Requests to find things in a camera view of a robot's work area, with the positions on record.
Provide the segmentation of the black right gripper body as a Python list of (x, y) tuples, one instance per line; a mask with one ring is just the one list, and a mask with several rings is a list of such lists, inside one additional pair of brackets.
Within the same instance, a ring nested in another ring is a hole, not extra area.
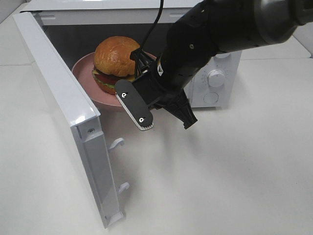
[(169, 66), (163, 68), (160, 61), (135, 64), (136, 80), (132, 85), (148, 106), (148, 109), (164, 108), (193, 78), (192, 67)]

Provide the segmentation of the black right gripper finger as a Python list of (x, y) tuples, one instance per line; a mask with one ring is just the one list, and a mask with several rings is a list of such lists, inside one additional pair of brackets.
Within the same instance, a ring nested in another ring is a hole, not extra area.
[(198, 121), (184, 90), (181, 90), (174, 98), (169, 99), (164, 109), (181, 120), (184, 129), (188, 129)]

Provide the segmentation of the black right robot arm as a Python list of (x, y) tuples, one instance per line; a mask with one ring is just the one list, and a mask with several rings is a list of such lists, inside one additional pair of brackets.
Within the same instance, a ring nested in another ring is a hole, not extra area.
[(152, 127), (152, 109), (165, 109), (189, 128), (196, 121), (184, 87), (217, 54), (285, 42), (313, 20), (310, 0), (204, 0), (168, 30), (166, 46), (133, 83), (145, 101), (134, 120)]

